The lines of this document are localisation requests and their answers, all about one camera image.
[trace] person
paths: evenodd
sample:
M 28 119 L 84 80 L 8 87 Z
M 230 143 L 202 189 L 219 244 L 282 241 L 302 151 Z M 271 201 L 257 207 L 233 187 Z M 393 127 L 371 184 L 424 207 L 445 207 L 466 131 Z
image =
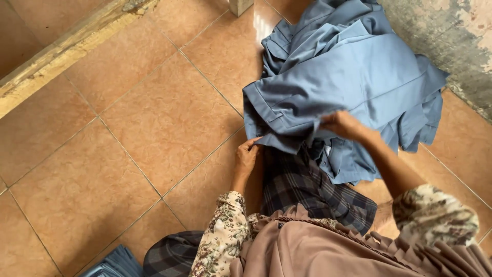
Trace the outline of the person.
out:
M 311 218 L 299 198 L 269 216 L 247 217 L 243 195 L 260 152 L 254 144 L 259 138 L 253 138 L 237 149 L 230 191 L 217 200 L 189 276 L 492 276 L 475 242 L 474 210 L 428 184 L 377 131 L 348 112 L 324 116 L 320 127 L 360 143 L 371 155 L 394 198 L 398 238 L 376 232 L 363 237 L 335 218 Z M 262 211 L 268 206 L 263 203 Z

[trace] concrete wall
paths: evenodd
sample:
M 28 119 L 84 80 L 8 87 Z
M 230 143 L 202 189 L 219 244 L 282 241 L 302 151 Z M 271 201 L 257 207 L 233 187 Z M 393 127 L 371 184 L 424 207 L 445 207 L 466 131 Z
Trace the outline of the concrete wall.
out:
M 379 0 L 395 32 L 492 122 L 492 0 Z

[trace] floral print shirt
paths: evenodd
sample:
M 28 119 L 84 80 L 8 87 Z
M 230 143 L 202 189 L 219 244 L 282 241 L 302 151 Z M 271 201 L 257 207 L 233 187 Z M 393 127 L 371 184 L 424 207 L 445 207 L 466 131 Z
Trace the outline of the floral print shirt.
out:
M 470 245 L 478 233 L 478 216 L 455 197 L 431 185 L 421 185 L 398 196 L 393 215 L 400 237 L 417 238 L 420 244 L 433 245 L 436 240 L 447 244 Z M 252 230 L 265 215 L 246 217 L 244 197 L 229 191 L 217 199 L 217 210 L 205 230 L 190 277 L 228 277 L 229 265 L 239 256 L 244 242 L 254 239 Z M 332 219 L 313 219 L 332 227 Z

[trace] orange tile floor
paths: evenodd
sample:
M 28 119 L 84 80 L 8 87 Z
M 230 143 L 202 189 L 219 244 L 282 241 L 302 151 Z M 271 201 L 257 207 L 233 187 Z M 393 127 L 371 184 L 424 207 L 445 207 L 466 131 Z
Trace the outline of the orange tile floor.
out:
M 226 1 L 161 1 L 0 119 L 0 276 L 72 277 L 120 243 L 141 262 L 167 234 L 204 229 L 246 139 L 241 89 L 260 75 L 259 42 L 306 3 L 257 0 L 236 18 Z M 400 157 L 478 212 L 492 254 L 492 126 L 443 98 L 434 144 Z M 381 180 L 355 189 L 390 200 Z

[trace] brown hijab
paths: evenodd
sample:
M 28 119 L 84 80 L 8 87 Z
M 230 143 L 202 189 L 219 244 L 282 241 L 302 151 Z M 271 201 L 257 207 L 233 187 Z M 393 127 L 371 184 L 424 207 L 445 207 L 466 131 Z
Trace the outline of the brown hijab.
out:
M 410 245 L 376 232 L 364 238 L 341 224 L 312 221 L 300 204 L 276 211 L 254 227 L 230 265 L 232 277 L 318 276 L 492 276 L 492 265 L 477 245 Z

